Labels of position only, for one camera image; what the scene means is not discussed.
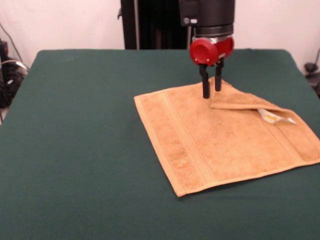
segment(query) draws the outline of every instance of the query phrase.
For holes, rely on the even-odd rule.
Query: black metal frame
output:
[[[124,47],[137,49],[134,0],[121,0],[121,13]]]

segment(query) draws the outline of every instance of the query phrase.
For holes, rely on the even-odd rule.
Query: green table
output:
[[[236,50],[223,78],[320,137],[286,51]],[[176,197],[133,97],[200,81],[185,50],[41,51],[0,127],[0,239],[320,239],[320,164]]]

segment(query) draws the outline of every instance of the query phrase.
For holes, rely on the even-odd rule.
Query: white tag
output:
[[[274,113],[269,112],[263,108],[259,108],[258,112],[260,113],[263,120],[265,120],[271,124],[275,124],[276,122],[279,122],[279,121],[284,121],[287,123],[296,124],[296,122],[291,117],[285,118],[282,116],[278,116],[278,115],[275,115]]]

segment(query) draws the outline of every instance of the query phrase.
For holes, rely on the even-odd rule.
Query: terry cloth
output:
[[[320,140],[292,110],[225,81],[221,91],[213,88],[211,99],[202,97],[201,82],[134,97],[178,197],[320,162]],[[258,109],[296,124],[269,123]]]

